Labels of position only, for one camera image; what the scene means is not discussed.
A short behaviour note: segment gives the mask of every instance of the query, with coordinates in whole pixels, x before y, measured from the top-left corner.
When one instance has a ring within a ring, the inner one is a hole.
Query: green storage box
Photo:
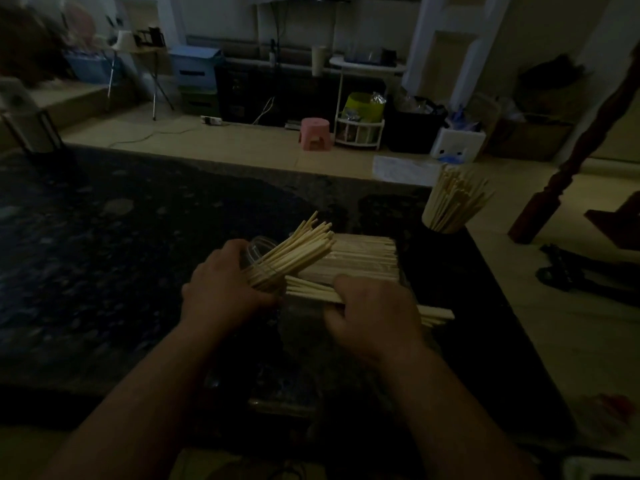
[[[215,89],[180,86],[182,110],[185,114],[196,116],[215,116],[220,118],[218,92]]]

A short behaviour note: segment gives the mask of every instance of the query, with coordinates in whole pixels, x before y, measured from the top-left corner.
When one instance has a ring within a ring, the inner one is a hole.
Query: blue bin
[[[169,56],[179,86],[217,89],[215,67],[225,62],[219,48],[179,45]]]
[[[63,55],[78,80],[89,84],[109,83],[112,59],[101,54],[88,54],[86,52],[64,52]],[[113,72],[114,85],[117,85],[121,79],[122,61],[117,58],[115,71]]]

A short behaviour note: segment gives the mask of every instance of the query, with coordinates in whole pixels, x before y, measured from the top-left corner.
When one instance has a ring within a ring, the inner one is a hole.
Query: plastic stool
[[[305,118],[300,123],[300,136],[298,142],[302,142],[302,149],[311,151],[311,141],[318,138],[320,150],[331,150],[332,141],[329,132],[329,121],[322,118]]]

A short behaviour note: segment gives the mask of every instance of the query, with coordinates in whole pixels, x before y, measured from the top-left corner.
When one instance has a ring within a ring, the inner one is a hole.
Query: marble surface
[[[6,157],[0,185],[2,385],[105,394],[177,322],[180,286],[212,249],[282,240],[318,209],[337,232],[396,240],[418,300],[456,313],[435,334],[445,359],[503,428],[566,426],[468,233],[442,240],[419,225],[428,189],[86,147]],[[315,407],[317,377],[284,351],[283,323],[274,312],[232,337],[233,367],[208,386]]]

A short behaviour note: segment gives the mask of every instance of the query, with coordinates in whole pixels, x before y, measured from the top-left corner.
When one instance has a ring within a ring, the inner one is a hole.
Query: person's right hand
[[[407,288],[344,275],[336,276],[333,287],[344,313],[327,306],[324,322],[341,346],[381,371],[423,350],[420,313]]]

